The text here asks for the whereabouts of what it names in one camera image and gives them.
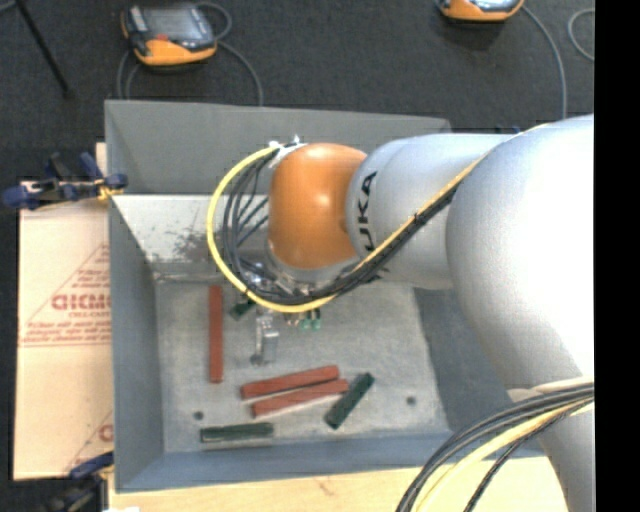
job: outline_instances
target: black floor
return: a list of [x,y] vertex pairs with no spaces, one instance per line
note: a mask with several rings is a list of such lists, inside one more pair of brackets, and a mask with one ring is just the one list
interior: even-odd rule
[[[0,190],[40,176],[54,150],[73,161],[94,148],[104,136],[103,101],[118,94],[116,75],[127,49],[119,27],[124,1],[25,5],[73,96],[63,97],[18,9],[0,11]],[[433,0],[227,0],[221,5],[233,17],[224,42],[253,65],[266,106],[428,115],[448,119],[455,131],[474,132],[526,129],[594,112],[595,65],[568,31],[572,17],[593,8],[593,0],[527,0],[527,10],[507,22],[481,26],[450,22]],[[221,18],[210,12],[221,30]],[[573,29],[578,44],[593,54],[595,15],[581,14]],[[133,63],[127,64],[125,77]],[[257,102],[248,69],[224,48],[189,74],[139,71],[130,94]],[[18,243],[16,217],[9,210],[0,210],[0,241],[0,510],[29,511],[66,484],[9,480]],[[55,262],[43,255],[43,272],[50,264]]]

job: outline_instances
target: blue clamp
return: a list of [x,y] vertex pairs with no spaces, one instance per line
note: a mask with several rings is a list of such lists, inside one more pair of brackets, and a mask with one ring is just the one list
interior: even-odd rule
[[71,172],[59,153],[49,158],[44,168],[45,178],[29,185],[9,187],[2,193],[2,202],[8,208],[35,210],[43,206],[97,197],[105,199],[121,193],[128,185],[126,174],[104,176],[95,159],[87,152],[80,155],[80,165],[87,179],[65,180]]
[[109,506],[107,480],[100,471],[113,465],[113,452],[99,455],[75,467],[69,473],[69,479],[76,484],[63,493],[47,500],[38,510],[46,512],[80,512],[86,510],[90,502],[97,504],[96,510],[105,510]]

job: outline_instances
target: kuka logo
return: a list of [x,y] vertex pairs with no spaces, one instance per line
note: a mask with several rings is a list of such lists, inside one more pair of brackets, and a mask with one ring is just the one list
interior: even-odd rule
[[364,239],[364,248],[371,252],[375,248],[373,246],[373,240],[371,238],[371,232],[369,231],[369,217],[367,216],[367,210],[369,209],[369,195],[371,194],[371,182],[375,178],[377,171],[369,174],[362,182],[360,187],[360,197],[358,198],[358,227],[360,228],[360,235]]

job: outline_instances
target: wire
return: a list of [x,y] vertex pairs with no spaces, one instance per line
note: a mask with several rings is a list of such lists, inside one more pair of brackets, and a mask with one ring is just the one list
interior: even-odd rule
[[256,70],[253,68],[251,63],[233,46],[223,41],[218,41],[218,44],[222,48],[227,50],[229,53],[231,53],[231,55],[236,57],[240,62],[242,62],[242,64],[244,64],[244,66],[249,70],[249,73],[251,73],[251,77],[253,78],[253,81],[256,84],[256,90],[258,94],[258,106],[263,107],[264,106],[264,90],[262,88],[262,83],[260,82],[260,77],[258,76],[258,73],[256,73]]
[[[231,169],[231,171],[229,171],[220,182],[211,198],[207,235],[210,237],[211,241],[209,244],[210,251],[214,255],[214,259],[221,271],[227,276],[233,276],[233,278],[230,279],[231,283],[241,293],[247,295],[254,302],[283,313],[301,313],[317,309],[337,296],[348,293],[361,284],[368,283],[377,278],[378,273],[383,269],[386,263],[395,256],[395,254],[411,239],[411,237],[431,218],[433,218],[435,214],[450,203],[457,187],[462,183],[462,180],[473,170],[477,162],[483,158],[479,158],[462,170],[455,178],[438,191],[437,194],[426,201],[412,217],[404,222],[366,258],[360,261],[358,265],[345,275],[340,276],[328,285],[308,291],[304,294],[301,292],[293,293],[284,290],[281,293],[277,293],[270,290],[268,293],[269,297],[267,298],[263,288],[261,289],[258,284],[247,282],[243,272],[242,262],[236,252],[238,232],[235,227],[232,227],[232,229],[229,230],[228,225],[230,221],[232,224],[237,222],[237,205],[234,206],[237,197],[248,186],[252,178],[252,173],[260,172],[260,167],[254,167],[254,164],[256,164],[256,162],[265,155],[274,156],[275,153],[272,154],[269,149],[270,148],[258,151],[247,157]],[[226,255],[227,261],[230,261],[231,263],[231,267],[229,267],[220,256],[220,251],[216,247],[212,227],[213,215],[215,214],[218,200],[231,181],[236,177],[238,177],[238,180],[229,192],[221,229],[224,254]]]
[[590,9],[583,9],[581,11],[576,12],[573,16],[571,16],[571,18],[569,19],[569,22],[567,23],[567,32],[569,32],[569,39],[571,40],[571,43],[573,44],[573,46],[575,46],[576,50],[578,50],[585,58],[589,59],[591,62],[595,62],[596,58],[595,56],[591,55],[589,52],[587,52],[576,40],[575,34],[573,32],[573,24],[575,23],[575,21],[580,17],[583,16],[585,14],[594,14],[596,13],[596,9],[595,7],[590,8]]
[[[499,465],[504,464],[506,459],[513,453],[513,451],[520,446],[521,443],[524,443],[526,440],[531,439],[534,435],[540,434],[545,431],[551,425],[557,423],[560,419],[565,418],[569,413],[578,413],[580,411],[587,410],[588,404],[586,400],[580,401],[577,405],[566,405],[563,407],[558,407],[552,411],[540,414],[535,416],[532,419],[524,421],[515,427],[510,428],[509,430],[503,432],[491,439],[491,441],[481,445],[476,450],[471,452],[469,455],[464,457],[461,461],[456,463],[453,467],[449,468],[440,478],[438,478],[434,483],[432,483],[426,490],[423,498],[420,503],[416,507],[416,510],[427,510],[429,504],[433,503],[435,498],[438,496],[444,486],[451,480],[453,480],[457,475],[465,471],[469,468],[473,463],[479,462],[485,457],[491,455],[497,450],[510,446],[507,450],[507,454],[504,458],[498,459]],[[484,492],[484,489],[488,485],[490,479],[495,475],[499,469],[499,466],[492,468],[488,474],[485,475],[487,481],[484,479],[480,483],[480,486],[476,489],[476,492],[471,497],[471,501],[467,504],[467,508],[470,507],[470,510],[473,509],[475,503],[479,500],[480,495]]]
[[503,411],[492,414],[470,427],[459,431],[457,434],[449,438],[449,440],[429,458],[420,473],[415,477],[405,492],[396,511],[409,512],[425,486],[427,486],[426,489],[433,489],[437,486],[438,482],[435,484],[433,482],[427,484],[435,471],[471,443],[474,443],[488,435],[495,434],[496,432],[510,429],[511,427],[519,427],[521,433],[526,435],[530,432],[530,430],[526,430],[526,427],[531,426],[530,424],[526,424],[526,422],[531,420],[534,416],[540,419],[540,415],[553,411],[558,412],[560,408],[565,406],[574,406],[579,403],[584,405],[584,403],[587,403],[589,400],[593,400],[593,397],[593,383],[573,386],[568,389],[554,391],[549,394],[536,396],[516,403]]
[[560,52],[558,51],[558,47],[556,43],[553,41],[551,34],[546,29],[546,27],[542,24],[542,22],[527,8],[526,5],[522,6],[522,10],[533,20],[533,22],[538,26],[542,34],[546,37],[549,42],[549,46],[551,46],[551,51],[553,52],[553,57],[556,60],[558,65],[558,73],[560,75],[560,89],[561,89],[561,119],[565,119],[567,117],[567,80],[564,74],[564,65],[562,63],[562,57],[560,56]]

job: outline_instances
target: cardboard sheet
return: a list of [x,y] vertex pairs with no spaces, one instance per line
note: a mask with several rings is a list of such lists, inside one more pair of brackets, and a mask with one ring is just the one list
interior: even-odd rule
[[13,478],[113,449],[107,203],[20,212]]

